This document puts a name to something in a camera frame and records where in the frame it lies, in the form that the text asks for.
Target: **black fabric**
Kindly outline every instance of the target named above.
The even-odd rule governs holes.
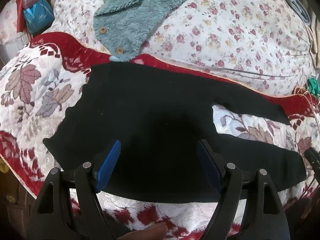
[[[243,170],[266,169],[278,191],[306,178],[297,152],[218,134],[214,104],[289,124],[279,105],[243,86],[121,62],[92,67],[81,99],[43,142],[68,170],[118,138],[121,155],[105,191],[149,202],[219,199],[197,159],[199,139]]]

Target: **blue gripper pad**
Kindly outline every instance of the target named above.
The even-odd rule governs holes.
[[[108,185],[111,174],[114,167],[118,161],[119,155],[121,152],[121,143],[117,139],[112,145],[110,151],[108,152],[106,158],[102,162],[98,171],[93,171],[93,176],[96,179],[95,191],[96,193],[100,192],[103,188]]]
[[[196,152],[211,187],[220,193],[223,189],[221,183],[223,175],[220,173],[208,149],[206,149],[205,145],[201,141],[198,141],[197,143]]]

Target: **silver screw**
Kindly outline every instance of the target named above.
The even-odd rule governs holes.
[[[91,167],[91,163],[90,162],[86,162],[86,163],[82,164],[82,167],[84,167],[85,169],[90,168]]]
[[[267,171],[265,169],[260,169],[259,172],[262,174],[262,175],[266,175],[267,174]]]
[[[227,168],[229,168],[230,170],[233,170],[236,168],[236,166],[233,163],[228,163]]]
[[[58,168],[53,168],[51,169],[50,173],[54,175],[58,172],[58,170],[59,170]]]

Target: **folded gray cloth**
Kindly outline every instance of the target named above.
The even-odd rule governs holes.
[[[299,0],[286,0],[288,5],[295,11],[301,20],[308,26],[311,24],[310,16]]]
[[[186,0],[104,0],[95,12],[96,38],[114,61],[128,61],[157,25]]]

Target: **folded blue fabric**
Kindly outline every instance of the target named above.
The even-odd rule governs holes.
[[[311,24],[309,14],[299,0],[286,0],[286,2],[305,24],[307,24],[308,26]]]
[[[39,0],[33,7],[23,10],[23,15],[31,34],[51,25],[54,21],[52,8],[46,0]]]
[[[141,45],[157,25],[186,0],[104,0],[95,12],[96,38],[117,61],[139,54]]]

